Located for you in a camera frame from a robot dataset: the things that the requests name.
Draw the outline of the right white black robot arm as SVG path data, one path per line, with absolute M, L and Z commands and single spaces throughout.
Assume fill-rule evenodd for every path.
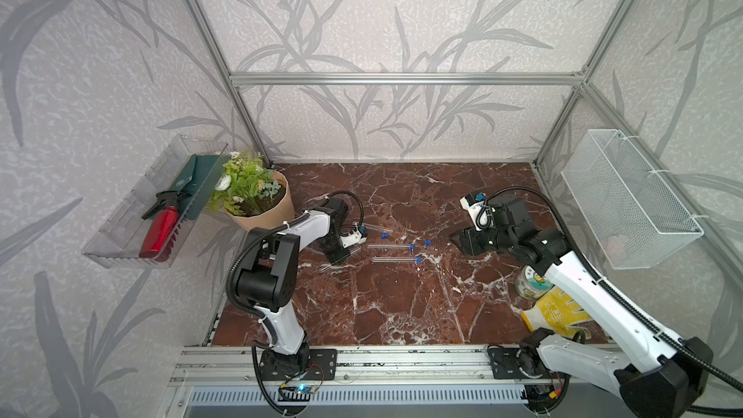
M 529 362 L 577 377 L 621 398 L 638 417 L 679 417 L 691 411 L 706 387 L 700 365 L 713 358 L 698 338 L 675 346 L 678 336 L 624 298 L 557 228 L 540 230 L 524 202 L 512 194 L 461 199 L 473 225 L 452 234 L 465 255 L 496 252 L 514 257 L 564 291 L 615 341 L 615 353 L 592 348 L 538 327 L 520 343 Z

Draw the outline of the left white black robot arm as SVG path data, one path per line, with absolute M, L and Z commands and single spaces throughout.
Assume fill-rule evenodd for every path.
M 341 228 L 347 215 L 344 200 L 327 197 L 321 206 L 290 221 L 250 231 L 246 248 L 232 263 L 226 277 L 228 301 L 257 317 L 272 352 L 296 356 L 306 345 L 306 332 L 292 304 L 299 257 L 317 243 L 329 263 L 345 262 L 350 250 Z

